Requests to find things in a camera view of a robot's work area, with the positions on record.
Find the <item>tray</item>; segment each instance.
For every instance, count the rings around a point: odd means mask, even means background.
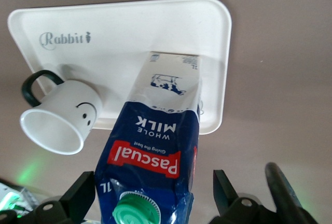
[[[218,0],[152,0],[18,9],[9,31],[32,72],[49,69],[93,87],[103,101],[96,129],[112,129],[149,52],[197,54],[200,134],[220,126],[231,17]],[[54,85],[41,78],[44,93]]]

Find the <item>black cable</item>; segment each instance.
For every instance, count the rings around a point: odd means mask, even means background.
[[[265,167],[267,183],[276,206],[276,212],[285,224],[309,224],[294,190],[275,163]]]

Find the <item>white mug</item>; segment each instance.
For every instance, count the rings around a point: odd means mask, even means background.
[[[39,102],[31,87],[42,75],[57,86]],[[102,101],[91,87],[76,80],[63,81],[55,73],[42,70],[23,83],[22,93],[33,108],[21,115],[20,123],[33,142],[62,155],[72,155],[82,150],[102,110]]]

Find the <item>red label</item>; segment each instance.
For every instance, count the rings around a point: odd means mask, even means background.
[[[168,156],[161,156],[132,147],[127,141],[116,140],[109,152],[107,163],[118,166],[131,164],[149,171],[164,174],[169,178],[178,178],[180,156],[180,151]]]

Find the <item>smiley face drawing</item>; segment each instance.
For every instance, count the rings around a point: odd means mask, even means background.
[[[82,102],[76,106],[80,110],[82,120],[86,121],[86,125],[90,128],[93,127],[97,119],[97,109],[96,107],[89,102]]]

